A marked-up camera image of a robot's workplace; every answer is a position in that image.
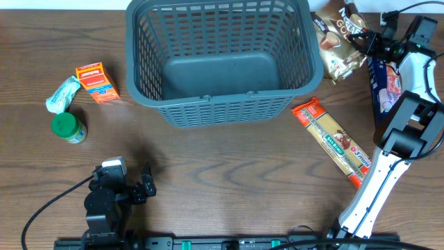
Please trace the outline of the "blue Kleenex tissue multipack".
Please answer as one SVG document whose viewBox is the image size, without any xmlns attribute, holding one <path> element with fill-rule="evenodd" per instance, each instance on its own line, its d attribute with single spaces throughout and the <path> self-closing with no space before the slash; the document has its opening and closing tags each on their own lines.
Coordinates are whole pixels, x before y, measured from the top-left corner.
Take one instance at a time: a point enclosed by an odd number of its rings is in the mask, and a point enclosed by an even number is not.
<svg viewBox="0 0 444 250">
<path fill-rule="evenodd" d="M 377 128 L 402 94 L 401 76 L 394 62 L 367 57 L 373 116 Z"/>
</svg>

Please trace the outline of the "brown Nescafe Gold coffee bag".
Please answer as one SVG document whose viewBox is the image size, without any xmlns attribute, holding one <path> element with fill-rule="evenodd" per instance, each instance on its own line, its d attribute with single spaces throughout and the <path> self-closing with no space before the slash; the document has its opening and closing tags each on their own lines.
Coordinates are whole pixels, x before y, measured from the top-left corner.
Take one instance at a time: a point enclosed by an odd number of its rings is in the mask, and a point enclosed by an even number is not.
<svg viewBox="0 0 444 250">
<path fill-rule="evenodd" d="M 343 80 L 360 68 L 366 55 L 360 53 L 348 36 L 367 28 L 366 21 L 353 0 L 330 0 L 311 14 L 319 51 L 324 65 L 324 77 Z"/>
</svg>

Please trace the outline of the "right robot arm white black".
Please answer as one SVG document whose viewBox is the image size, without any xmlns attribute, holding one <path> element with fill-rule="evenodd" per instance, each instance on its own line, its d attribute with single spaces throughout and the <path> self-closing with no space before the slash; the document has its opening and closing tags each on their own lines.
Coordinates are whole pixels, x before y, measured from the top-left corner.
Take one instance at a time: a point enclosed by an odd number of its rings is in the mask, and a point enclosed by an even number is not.
<svg viewBox="0 0 444 250">
<path fill-rule="evenodd" d="M 408 249 L 409 245 L 399 241 L 372 239 L 373 225 L 394 185 L 410 164 L 429 156 L 443 142 L 443 104 L 434 89 L 438 54 L 429 48 L 437 22 L 417 15 L 404 37 L 396 40 L 398 17 L 396 10 L 383 13 L 383 33 L 366 30 L 349 37 L 361 53 L 397 65 L 402 94 L 375 131 L 376 148 L 370 171 L 350 205 L 339 216 L 339 229 L 330 231 L 326 249 Z M 364 45 L 356 42 L 358 36 L 365 40 Z"/>
</svg>

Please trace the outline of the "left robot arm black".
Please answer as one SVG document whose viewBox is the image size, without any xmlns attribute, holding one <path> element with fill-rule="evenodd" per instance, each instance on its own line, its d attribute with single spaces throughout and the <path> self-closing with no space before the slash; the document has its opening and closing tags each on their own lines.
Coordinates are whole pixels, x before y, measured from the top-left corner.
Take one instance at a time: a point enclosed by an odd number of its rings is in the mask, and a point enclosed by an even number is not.
<svg viewBox="0 0 444 250">
<path fill-rule="evenodd" d="M 122 163 L 98 166 L 89 183 L 90 193 L 84 201 L 89 227 L 80 238 L 81 249 L 144 249 L 146 244 L 134 230 L 128 230 L 133 206 L 154 197 L 157 189 L 151 166 L 145 164 L 141 181 L 126 182 Z"/>
</svg>

